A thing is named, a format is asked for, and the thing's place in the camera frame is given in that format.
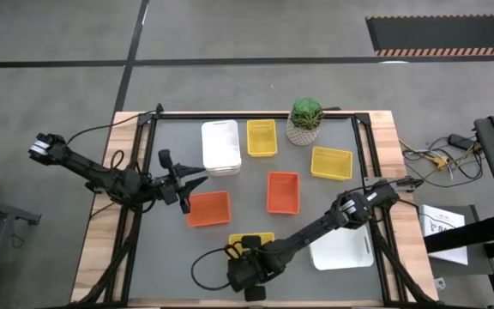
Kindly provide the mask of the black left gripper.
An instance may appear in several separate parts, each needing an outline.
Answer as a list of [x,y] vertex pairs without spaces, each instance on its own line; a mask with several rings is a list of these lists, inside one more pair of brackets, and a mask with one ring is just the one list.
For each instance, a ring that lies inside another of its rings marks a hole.
[[203,167],[182,166],[180,163],[174,164],[169,149],[162,149],[158,152],[160,165],[167,170],[168,174],[159,178],[160,195],[166,205],[179,202],[179,206],[184,214],[190,213],[190,202],[186,196],[204,181],[207,176],[187,181],[182,186],[181,178],[205,171]]

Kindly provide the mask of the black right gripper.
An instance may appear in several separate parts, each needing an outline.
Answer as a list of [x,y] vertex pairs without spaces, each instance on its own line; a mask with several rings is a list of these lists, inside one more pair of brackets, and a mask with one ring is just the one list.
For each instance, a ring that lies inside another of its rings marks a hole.
[[243,291],[245,301],[267,299],[264,284],[285,271],[286,265],[280,260],[285,248],[283,239],[263,245],[258,235],[243,236],[240,241],[229,245],[226,277],[232,290]]

